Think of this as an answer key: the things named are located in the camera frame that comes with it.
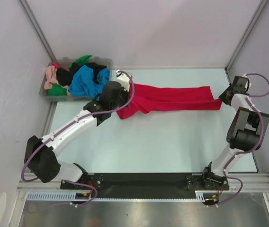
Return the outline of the red t shirt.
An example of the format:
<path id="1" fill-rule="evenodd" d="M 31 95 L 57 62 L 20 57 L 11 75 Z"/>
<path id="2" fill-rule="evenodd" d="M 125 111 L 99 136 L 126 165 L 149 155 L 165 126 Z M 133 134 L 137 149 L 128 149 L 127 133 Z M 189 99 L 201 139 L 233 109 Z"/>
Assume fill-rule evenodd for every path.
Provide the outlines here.
<path id="1" fill-rule="evenodd" d="M 159 88 L 148 85 L 134 85 L 134 98 L 128 107 L 117 111 L 121 120 L 135 113 L 148 114 L 152 111 L 216 111 L 222 101 L 215 99 L 209 86 L 189 88 Z"/>

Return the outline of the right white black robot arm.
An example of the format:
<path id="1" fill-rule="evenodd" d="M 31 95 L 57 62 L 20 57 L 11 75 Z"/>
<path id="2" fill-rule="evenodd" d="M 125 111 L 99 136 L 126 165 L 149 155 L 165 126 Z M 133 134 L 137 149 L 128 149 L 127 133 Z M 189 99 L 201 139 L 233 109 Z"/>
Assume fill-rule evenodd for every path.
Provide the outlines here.
<path id="1" fill-rule="evenodd" d="M 227 176 L 232 166 L 242 157 L 258 150 L 264 140 L 269 124 L 269 114 L 261 112 L 252 102 L 249 94 L 251 82 L 249 76 L 260 76 L 268 84 L 269 80 L 258 73 L 235 76 L 229 87 L 219 96 L 219 99 L 234 108 L 236 114 L 226 135 L 227 145 L 219 157 L 205 167 L 201 184 L 206 190 L 215 190 L 228 184 Z"/>

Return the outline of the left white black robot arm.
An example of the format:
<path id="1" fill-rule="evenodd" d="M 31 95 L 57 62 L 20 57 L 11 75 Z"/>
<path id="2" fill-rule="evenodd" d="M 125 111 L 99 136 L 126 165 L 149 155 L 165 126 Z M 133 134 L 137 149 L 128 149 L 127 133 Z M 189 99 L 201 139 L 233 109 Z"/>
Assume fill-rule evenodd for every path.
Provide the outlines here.
<path id="1" fill-rule="evenodd" d="M 77 189 L 84 188 L 88 183 L 84 169 L 76 163 L 59 161 L 58 157 L 83 133 L 98 127 L 113 112 L 127 107 L 134 98 L 134 89 L 133 82 L 128 79 L 111 81 L 64 126 L 41 138 L 29 138 L 21 172 L 22 181 L 28 181 L 25 170 L 29 169 L 35 179 L 43 183 L 59 178 L 71 182 Z"/>

